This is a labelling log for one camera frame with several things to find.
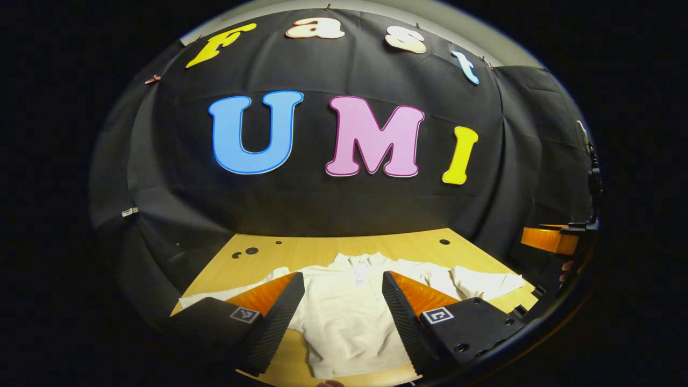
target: label tag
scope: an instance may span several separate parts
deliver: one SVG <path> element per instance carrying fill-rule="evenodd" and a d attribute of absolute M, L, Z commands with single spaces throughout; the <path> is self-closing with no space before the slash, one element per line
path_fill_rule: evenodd
<path fill-rule="evenodd" d="M 370 264 L 361 262 L 356 265 L 356 272 L 354 273 L 354 286 L 359 287 L 365 283 L 365 279 L 370 272 Z"/>

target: black fabric backdrop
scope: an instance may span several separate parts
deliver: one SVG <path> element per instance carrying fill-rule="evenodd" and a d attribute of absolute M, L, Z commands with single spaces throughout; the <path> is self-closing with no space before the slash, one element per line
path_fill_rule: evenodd
<path fill-rule="evenodd" d="M 307 17 L 335 18 L 345 36 L 285 36 L 294 21 Z M 522 227 L 590 216 L 590 159 L 575 125 L 585 121 L 547 70 L 491 70 L 423 30 L 425 54 L 391 48 L 384 40 L 387 27 L 415 26 L 356 11 L 280 12 L 224 30 L 251 22 L 254 30 L 189 69 L 206 39 L 170 46 L 134 79 L 96 145 L 92 222 L 114 252 L 125 293 L 152 324 L 164 323 L 176 298 L 234 233 L 363 236 L 451 227 L 503 260 Z M 474 64 L 479 85 L 465 78 L 452 50 Z M 153 74 L 162 80 L 144 85 Z M 270 109 L 261 100 L 277 90 L 304 94 L 295 108 L 289 159 L 261 175 L 220 167 L 208 106 L 228 96 L 251 97 L 243 144 L 259 151 L 270 140 Z M 328 102 L 340 95 L 365 98 L 381 125 L 399 105 L 424 112 L 417 176 L 393 178 L 382 169 L 326 174 L 337 129 Z M 479 135 L 463 185 L 442 182 L 456 126 Z M 355 158 L 362 164 L 358 151 Z M 122 218 L 130 207 L 139 213 Z"/>

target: letter m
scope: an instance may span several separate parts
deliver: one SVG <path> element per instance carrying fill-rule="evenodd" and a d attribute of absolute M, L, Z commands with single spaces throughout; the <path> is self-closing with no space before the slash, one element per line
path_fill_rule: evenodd
<path fill-rule="evenodd" d="M 363 157 L 365 168 L 374 174 L 387 152 L 389 162 L 383 170 L 387 175 L 411 177 L 418 174 L 416 165 L 416 139 L 418 127 L 425 115 L 410 106 L 398 106 L 380 129 L 368 102 L 355 96 L 338 96 L 330 100 L 330 106 L 338 114 L 337 143 L 334 160 L 325 170 L 332 176 L 353 176 L 361 166 L 354 161 L 354 148 Z"/>

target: yellow letter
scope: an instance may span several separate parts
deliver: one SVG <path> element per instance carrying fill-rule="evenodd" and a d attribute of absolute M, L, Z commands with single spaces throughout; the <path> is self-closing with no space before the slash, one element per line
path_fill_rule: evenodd
<path fill-rule="evenodd" d="M 295 21 L 294 25 L 297 25 L 297 27 L 291 27 L 287 30 L 287 36 L 290 38 L 312 38 L 317 36 L 323 39 L 337 39 L 344 36 L 344 32 L 339 30 L 341 27 L 339 20 L 327 17 L 301 19 Z"/>
<path fill-rule="evenodd" d="M 469 166 L 469 157 L 473 144 L 477 142 L 477 133 L 467 127 L 454 128 L 456 136 L 456 148 L 451 159 L 449 170 L 442 174 L 442 181 L 449 184 L 463 184 L 466 182 L 466 168 Z"/>
<path fill-rule="evenodd" d="M 197 65 L 203 61 L 207 61 L 208 59 L 215 58 L 219 54 L 217 49 L 220 45 L 222 45 L 222 47 L 227 47 L 237 40 L 241 34 L 241 31 L 251 31 L 254 28 L 256 28 L 256 23 L 251 23 L 213 36 L 212 38 L 208 39 L 208 44 L 203 47 L 203 50 L 201 50 L 201 52 L 199 52 L 198 55 L 196 55 L 196 57 L 189 62 L 188 65 L 186 65 L 186 68 Z"/>
<path fill-rule="evenodd" d="M 389 35 L 385 36 L 385 40 L 393 47 L 415 52 L 416 54 L 422 54 L 428 50 L 425 44 L 421 43 L 425 39 L 416 31 L 393 25 L 387 27 L 387 33 Z"/>

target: wooden table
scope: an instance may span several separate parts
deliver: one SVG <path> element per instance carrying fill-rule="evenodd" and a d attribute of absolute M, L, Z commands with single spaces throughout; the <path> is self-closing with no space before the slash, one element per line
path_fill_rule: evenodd
<path fill-rule="evenodd" d="M 442 239 L 448 240 L 449 244 L 440 243 Z M 251 247 L 257 248 L 258 252 L 247 254 L 246 249 Z M 445 267 L 463 266 L 483 273 L 514 273 L 450 229 L 346 238 L 287 238 L 237 234 L 208 263 L 183 297 L 253 284 L 281 266 L 288 267 L 290 271 L 312 265 L 327 266 L 338 253 L 361 255 L 378 251 L 392 260 L 432 262 Z M 234 259 L 232 254 L 236 252 L 240 252 L 241 255 Z M 520 289 L 491 300 L 490 303 L 506 313 L 511 312 L 518 304 L 531 308 L 537 301 L 531 294 L 533 289 L 533 286 L 526 282 Z M 177 303 L 172 315 L 180 310 L 181 305 Z M 338 380 L 347 387 L 382 387 L 395 386 L 419 377 L 413 371 L 413 366 L 407 364 Z M 286 331 L 266 373 L 254 379 L 278 387 L 314 387 L 319 381 L 324 381 L 313 378 L 308 366 L 306 341 L 302 334 L 291 329 Z"/>

